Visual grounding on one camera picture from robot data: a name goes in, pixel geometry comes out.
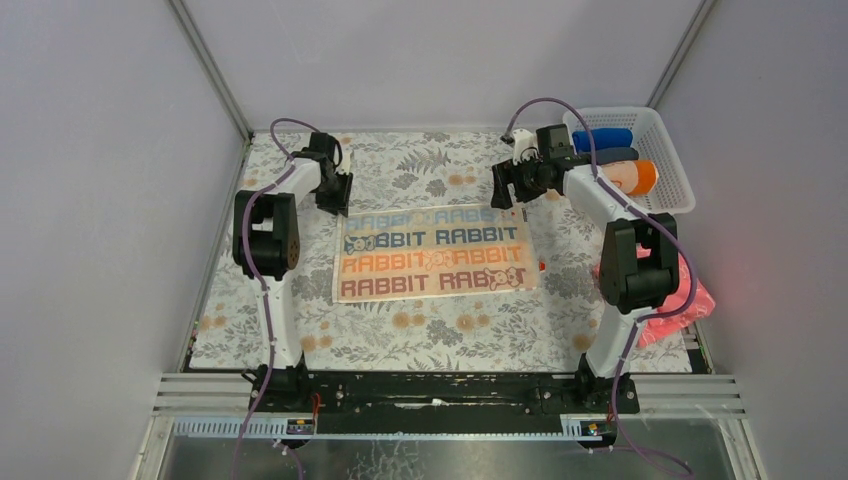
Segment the orange cartoon towel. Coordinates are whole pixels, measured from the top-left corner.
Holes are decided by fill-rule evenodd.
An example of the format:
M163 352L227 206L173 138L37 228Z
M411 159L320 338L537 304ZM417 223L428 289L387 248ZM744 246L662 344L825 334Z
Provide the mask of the orange cartoon towel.
M602 166L604 175L629 196L649 194L657 185L659 172L650 160L627 160Z

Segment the peach lettered towel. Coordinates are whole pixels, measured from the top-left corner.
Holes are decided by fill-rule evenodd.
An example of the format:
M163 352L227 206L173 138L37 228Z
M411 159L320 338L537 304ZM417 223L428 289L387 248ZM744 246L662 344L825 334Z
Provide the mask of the peach lettered towel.
M540 284L526 212L484 204L352 214L333 299L365 303L529 291Z

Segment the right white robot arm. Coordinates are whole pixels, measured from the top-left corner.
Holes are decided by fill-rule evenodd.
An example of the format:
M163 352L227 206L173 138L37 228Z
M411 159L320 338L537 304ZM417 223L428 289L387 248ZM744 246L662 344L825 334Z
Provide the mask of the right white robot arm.
M679 288L676 220L627 197L600 169L594 152L579 158L564 124L515 129L501 139L513 153L492 168L492 207L509 209L554 190L604 233L598 272L603 319L575 383L583 403L616 396L642 321L655 317Z

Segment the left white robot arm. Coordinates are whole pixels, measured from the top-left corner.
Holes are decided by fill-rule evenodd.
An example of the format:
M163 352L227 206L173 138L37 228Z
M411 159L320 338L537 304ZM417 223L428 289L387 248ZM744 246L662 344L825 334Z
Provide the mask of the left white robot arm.
M281 177L258 191L234 197L232 258L255 288L269 350L254 371L256 397L295 404L310 395L308 370L297 338L293 276L301 256L298 205L308 196L331 215L348 215L353 175L343 166L339 140L313 132L306 147L287 156Z

